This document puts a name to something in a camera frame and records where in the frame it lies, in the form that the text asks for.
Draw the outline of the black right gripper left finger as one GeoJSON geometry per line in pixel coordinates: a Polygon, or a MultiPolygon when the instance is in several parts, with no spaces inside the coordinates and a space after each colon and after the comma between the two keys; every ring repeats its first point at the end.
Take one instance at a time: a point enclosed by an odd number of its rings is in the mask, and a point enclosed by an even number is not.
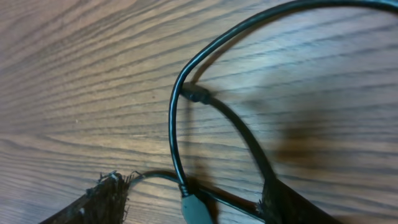
{"type": "Polygon", "coordinates": [[[122,224],[131,177],[115,171],[102,175],[96,186],[40,224],[122,224]]]}

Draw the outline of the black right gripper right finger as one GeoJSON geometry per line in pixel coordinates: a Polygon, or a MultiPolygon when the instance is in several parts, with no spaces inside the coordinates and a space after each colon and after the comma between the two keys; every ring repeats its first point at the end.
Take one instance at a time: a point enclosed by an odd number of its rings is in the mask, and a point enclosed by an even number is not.
{"type": "Polygon", "coordinates": [[[265,223],[341,224],[278,179],[264,182],[257,209],[265,223]]]}

